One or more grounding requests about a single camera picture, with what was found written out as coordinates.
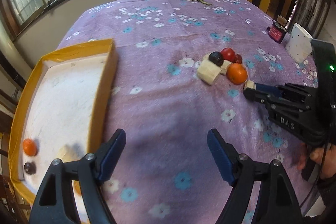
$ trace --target small orange fruit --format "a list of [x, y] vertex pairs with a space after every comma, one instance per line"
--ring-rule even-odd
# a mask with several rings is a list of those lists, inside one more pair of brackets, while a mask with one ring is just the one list
[[32, 139], [25, 139], [23, 141], [23, 151], [27, 156], [35, 156], [37, 153], [36, 143]]
[[239, 85], [247, 80], [247, 71], [243, 65], [233, 63], [227, 68], [226, 76], [232, 83]]

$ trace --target black cable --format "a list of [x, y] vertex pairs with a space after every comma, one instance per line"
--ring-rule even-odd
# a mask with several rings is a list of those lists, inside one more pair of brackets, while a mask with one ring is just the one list
[[322, 156], [322, 161], [321, 161], [321, 166], [320, 166], [320, 170], [319, 170], [319, 174], [318, 176], [316, 177], [315, 181], [314, 181], [314, 184], [313, 186], [311, 187], [308, 195], [306, 196], [306, 198], [303, 200], [303, 202], [300, 204], [300, 209], [302, 208], [302, 206], [306, 203], [306, 201], [308, 200], [308, 198], [310, 197], [311, 193], [313, 192], [313, 190], [315, 189], [316, 185], [317, 185], [317, 182], [319, 181], [319, 178], [320, 178], [320, 175], [322, 173], [322, 168], [323, 168], [323, 165], [324, 165], [324, 161], [326, 159], [326, 153], [327, 153], [327, 149], [328, 149], [328, 144], [329, 144], [329, 140], [330, 140], [330, 130], [328, 131], [328, 136], [327, 136], [327, 140], [325, 142], [325, 147], [324, 147], [324, 150], [323, 150], [323, 156]]

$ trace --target purple floral tablecloth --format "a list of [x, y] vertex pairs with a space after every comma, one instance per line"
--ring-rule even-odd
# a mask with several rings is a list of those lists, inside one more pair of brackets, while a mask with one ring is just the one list
[[[266, 28], [272, 20], [246, 0], [120, 0], [83, 13], [58, 48], [114, 38], [120, 56], [104, 139], [127, 134], [124, 152], [103, 186], [119, 224], [214, 224], [230, 194], [207, 147], [217, 128], [253, 160], [279, 159], [299, 202], [311, 185], [296, 169], [300, 141], [267, 119], [242, 85], [220, 75], [209, 86], [196, 76], [202, 57], [231, 47], [249, 79], [268, 85], [314, 86], [311, 57], [296, 64]], [[250, 223], [255, 188], [244, 218]]]

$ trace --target cherry tomato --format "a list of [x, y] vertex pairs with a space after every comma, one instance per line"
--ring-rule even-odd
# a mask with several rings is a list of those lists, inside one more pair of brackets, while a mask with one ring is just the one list
[[233, 51], [233, 49], [231, 49], [231, 48], [224, 48], [221, 51], [221, 54], [222, 54], [224, 60], [228, 60], [228, 61], [230, 61], [232, 63], [234, 62], [236, 54]]
[[241, 64], [243, 62], [242, 56], [240, 54], [236, 54], [234, 63]]

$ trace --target red tomato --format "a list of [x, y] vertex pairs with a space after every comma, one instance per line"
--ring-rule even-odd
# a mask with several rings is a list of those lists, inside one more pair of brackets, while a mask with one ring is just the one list
[[231, 48], [224, 48], [222, 51], [221, 51], [221, 54], [224, 58], [224, 60], [228, 60], [230, 62], [234, 62], [235, 61], [235, 52], [233, 51], [233, 49]]

